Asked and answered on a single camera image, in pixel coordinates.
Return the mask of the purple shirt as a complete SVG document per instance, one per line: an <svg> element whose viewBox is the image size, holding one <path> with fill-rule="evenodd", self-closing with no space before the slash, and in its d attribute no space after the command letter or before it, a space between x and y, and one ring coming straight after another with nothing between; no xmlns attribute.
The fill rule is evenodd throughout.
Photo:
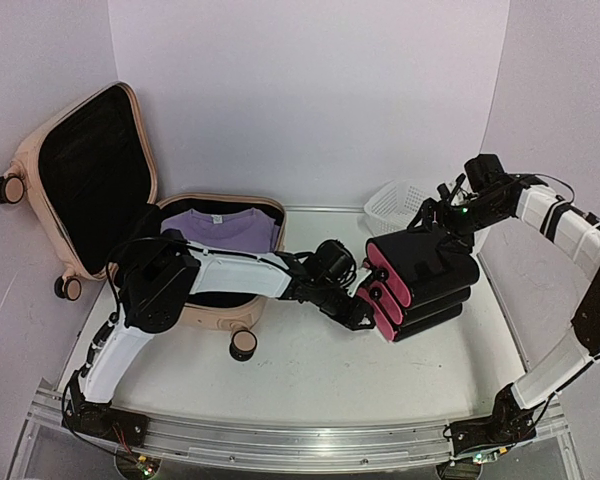
<svg viewBox="0 0 600 480"><path fill-rule="evenodd" d="M161 231L166 230L178 230L185 239L208 247L267 253L274 250L280 227L256 208L231 214L190 209L163 220Z"/></svg>

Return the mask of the black pink tiered rack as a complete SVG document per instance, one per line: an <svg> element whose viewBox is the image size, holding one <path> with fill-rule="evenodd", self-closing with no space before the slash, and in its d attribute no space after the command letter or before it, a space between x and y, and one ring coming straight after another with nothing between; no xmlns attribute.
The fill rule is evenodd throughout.
<svg viewBox="0 0 600 480"><path fill-rule="evenodd" d="M459 316L480 278L473 245L434 227L373 237L369 276L356 295L372 308L385 340L399 342Z"/></svg>

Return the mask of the white plastic mesh basket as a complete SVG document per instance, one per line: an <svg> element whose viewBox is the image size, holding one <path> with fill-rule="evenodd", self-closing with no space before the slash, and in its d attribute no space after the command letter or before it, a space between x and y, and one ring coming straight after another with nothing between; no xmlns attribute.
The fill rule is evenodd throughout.
<svg viewBox="0 0 600 480"><path fill-rule="evenodd" d="M418 213L431 190L407 180L391 181L365 203L364 219L374 236L403 230Z"/></svg>

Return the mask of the pink hard-shell suitcase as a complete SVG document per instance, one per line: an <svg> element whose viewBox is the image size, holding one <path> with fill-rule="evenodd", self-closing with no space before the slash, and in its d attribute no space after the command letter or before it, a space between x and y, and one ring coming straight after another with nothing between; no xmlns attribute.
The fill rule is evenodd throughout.
<svg viewBox="0 0 600 480"><path fill-rule="evenodd" d="M109 279L121 286L112 250L166 233L162 221L190 209L206 214L259 209L280 227L273 251L281 248L286 212L278 201L210 193L160 198L157 180L139 101L128 84L116 82L62 110L20 144L0 176L0 204L29 202L64 264L54 291L68 301L80 297L83 280ZM229 332L231 356L246 361L257 347L253 326L264 306L261 296L196 294L177 323Z"/></svg>

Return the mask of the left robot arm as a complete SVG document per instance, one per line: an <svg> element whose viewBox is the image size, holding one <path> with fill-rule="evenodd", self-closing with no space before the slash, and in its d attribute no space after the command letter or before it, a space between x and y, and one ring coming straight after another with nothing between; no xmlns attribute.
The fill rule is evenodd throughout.
<svg viewBox="0 0 600 480"><path fill-rule="evenodd" d="M356 262L337 240L314 252L249 253L187 241L176 230L129 240L110 260L121 269L115 307L94 334L66 396L72 415L94 437L114 428L111 400L126 370L155 336L173 328L189 298L237 293L311 303L350 331L374 328L368 301L350 293Z"/></svg>

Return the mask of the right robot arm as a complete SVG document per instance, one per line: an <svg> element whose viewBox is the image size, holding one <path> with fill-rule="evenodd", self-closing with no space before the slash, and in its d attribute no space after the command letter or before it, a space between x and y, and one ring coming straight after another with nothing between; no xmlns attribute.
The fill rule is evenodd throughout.
<svg viewBox="0 0 600 480"><path fill-rule="evenodd" d="M449 432L458 452L510 446L534 437L553 398L600 357L600 218L560 195L555 178L507 173L494 154L467 161L454 187L420 208L416 225L443 234L447 244L469 248L476 232L509 218L541 236L533 253L504 277L503 261L492 260L505 305L543 325L557 315L564 334L522 377L495 396L491 414L456 421Z"/></svg>

